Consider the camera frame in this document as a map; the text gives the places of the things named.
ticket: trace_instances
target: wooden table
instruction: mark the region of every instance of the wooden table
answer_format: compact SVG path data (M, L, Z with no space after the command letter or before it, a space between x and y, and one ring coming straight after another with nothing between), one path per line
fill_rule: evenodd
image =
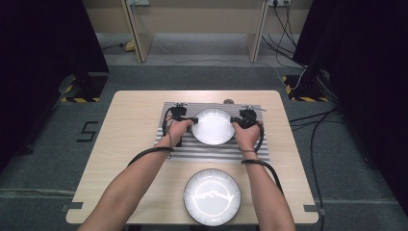
M261 105L268 136L270 161L279 175L295 223L315 223L318 213L305 212L304 205L315 205L299 158L292 130L280 95L274 90L135 90L115 94L90 153L66 220L82 223L96 206L109 183L126 168L140 151L153 145L164 102L222 103ZM157 178L128 223L196 224L183 201L189 179L198 171L218 168L238 183L242 204L228 224L257 223L245 167L237 164L166 161Z

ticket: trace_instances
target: white bowl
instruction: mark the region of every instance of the white bowl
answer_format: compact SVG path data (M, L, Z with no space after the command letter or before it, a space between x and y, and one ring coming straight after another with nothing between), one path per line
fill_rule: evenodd
M205 169L190 179L184 190L184 204L198 223L218 226L231 220L240 209L240 188L226 172Z
M199 113L198 123L191 128L192 134L210 145L223 144L234 136L231 115L221 109L207 109Z

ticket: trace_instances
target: gray carpet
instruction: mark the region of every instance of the gray carpet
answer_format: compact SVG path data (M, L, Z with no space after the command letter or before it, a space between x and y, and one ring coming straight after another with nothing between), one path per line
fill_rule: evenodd
M75 230L66 223L62 207L72 198L97 138L77 142L87 121L99 131L118 90L278 90L289 119L326 112L334 103L289 100L271 67L228 66L110 66L110 77L97 103L58 103L33 143L31 155L15 156L0 176L0 189L42 189L45 192L1 192L0 230ZM278 68L279 75L299 70ZM70 79L61 86L64 91ZM329 118L342 122L340 115ZM364 161L347 126L324 122L315 142L315 165L325 216L324 230L406 230L408 219L395 201L380 172ZM293 131L299 153L319 204L310 159L313 125ZM252 230L253 227L234 227ZM319 230L297 225L298 230ZM185 230L177 226L144 226L143 230Z

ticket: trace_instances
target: black curtain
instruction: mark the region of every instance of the black curtain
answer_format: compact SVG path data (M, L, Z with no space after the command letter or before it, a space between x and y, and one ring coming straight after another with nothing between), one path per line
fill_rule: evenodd
M1 171L33 139L62 79L109 69L81 0L1 1L0 57Z
M330 26L326 22L338 7L325 2L314 1L300 36L295 56L304 64L319 55L321 28ZM407 13L406 0L353 1L319 67L330 73L347 123L408 215Z

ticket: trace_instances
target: striped mat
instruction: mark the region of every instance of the striped mat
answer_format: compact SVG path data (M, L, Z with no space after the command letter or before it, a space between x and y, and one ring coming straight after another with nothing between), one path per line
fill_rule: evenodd
M162 110L162 115L157 129L155 143L157 143L163 134L162 123L165 117L167 109L174 106L174 102L165 102ZM187 108L187 117L195 117L200 112L207 109L221 109L231 116L240 116L240 110L243 109L242 105L238 104L204 104L204 103L188 103L185 106ZM262 112L256 111L257 119L262 120ZM258 151L258 157L265 162L269 163L268 154L268 139L267 135L264 137L264 141L261 148ZM234 138L230 141L220 145L205 144L192 134L187 132L182 138L182 146L176 147L175 151L171 153L169 161L184 161L184 162L213 162L213 163L230 163L240 164L242 160L242 154L238 149L237 142Z

